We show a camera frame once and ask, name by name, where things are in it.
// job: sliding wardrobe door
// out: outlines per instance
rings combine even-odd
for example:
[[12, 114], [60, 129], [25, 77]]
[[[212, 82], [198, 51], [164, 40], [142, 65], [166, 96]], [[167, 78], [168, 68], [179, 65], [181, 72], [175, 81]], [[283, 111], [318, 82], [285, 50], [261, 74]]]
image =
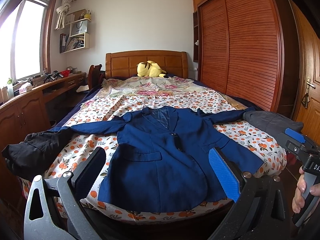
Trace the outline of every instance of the sliding wardrobe door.
[[224, 92], [227, 84], [227, 19], [223, 0], [200, 8], [202, 29], [201, 82]]
[[279, 59], [279, 23], [272, 0], [225, 0], [229, 66], [226, 94], [273, 110]]

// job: yellow plush toy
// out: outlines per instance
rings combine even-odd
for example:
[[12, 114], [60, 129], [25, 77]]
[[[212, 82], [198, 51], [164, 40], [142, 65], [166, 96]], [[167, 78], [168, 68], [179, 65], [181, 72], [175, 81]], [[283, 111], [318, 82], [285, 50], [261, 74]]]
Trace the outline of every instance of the yellow plush toy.
[[166, 71], [162, 70], [157, 63], [151, 60], [140, 62], [137, 66], [138, 77], [164, 77], [166, 74]]

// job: white wall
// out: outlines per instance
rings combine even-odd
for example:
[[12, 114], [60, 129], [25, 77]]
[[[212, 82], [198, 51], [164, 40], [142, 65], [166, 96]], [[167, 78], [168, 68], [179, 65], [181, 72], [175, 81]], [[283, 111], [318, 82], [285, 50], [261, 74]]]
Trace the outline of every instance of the white wall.
[[92, 10], [90, 49], [66, 53], [67, 65], [87, 72], [109, 52], [142, 49], [186, 51], [193, 63], [192, 0], [77, 0], [70, 11]]
[[56, 9], [61, 6], [62, 0], [57, 0], [52, 17], [52, 28], [50, 36], [50, 67], [51, 72], [54, 70], [63, 71], [67, 68], [66, 54], [60, 54], [60, 34], [65, 30], [55, 30], [54, 27], [57, 22], [58, 14]]

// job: blazer lapel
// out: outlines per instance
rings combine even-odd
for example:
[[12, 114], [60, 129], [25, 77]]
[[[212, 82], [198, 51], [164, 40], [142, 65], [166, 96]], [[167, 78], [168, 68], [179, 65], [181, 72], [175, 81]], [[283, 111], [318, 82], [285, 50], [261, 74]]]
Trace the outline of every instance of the blazer lapel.
[[[168, 114], [169, 114], [169, 128], [168, 129], [166, 129], [166, 127], [164, 127], [156, 118], [154, 118], [150, 114], [150, 111], [159, 111], [160, 109], [163, 109], [163, 108], [166, 108], [168, 111]], [[174, 129], [176, 128], [177, 121], [178, 121], [178, 113], [177, 113], [176, 109], [173, 107], [164, 106], [159, 109], [150, 109], [149, 107], [145, 107], [145, 108], [143, 108], [142, 113], [143, 113], [143, 117], [145, 119], [147, 119], [153, 125], [155, 125], [156, 127], [160, 128], [162, 130], [174, 131]]]

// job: blue clamp pad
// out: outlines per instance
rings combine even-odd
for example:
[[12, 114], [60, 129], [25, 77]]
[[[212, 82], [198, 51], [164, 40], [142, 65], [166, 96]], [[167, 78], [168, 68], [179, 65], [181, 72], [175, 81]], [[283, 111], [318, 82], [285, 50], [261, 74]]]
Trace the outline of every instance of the blue clamp pad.
[[240, 196], [239, 181], [214, 148], [209, 151], [209, 163], [227, 197], [236, 202]]
[[289, 135], [290, 137], [292, 137], [293, 139], [297, 140], [300, 143], [305, 143], [306, 139], [304, 138], [303, 134], [298, 133], [290, 128], [287, 128], [284, 133], [286, 135]]

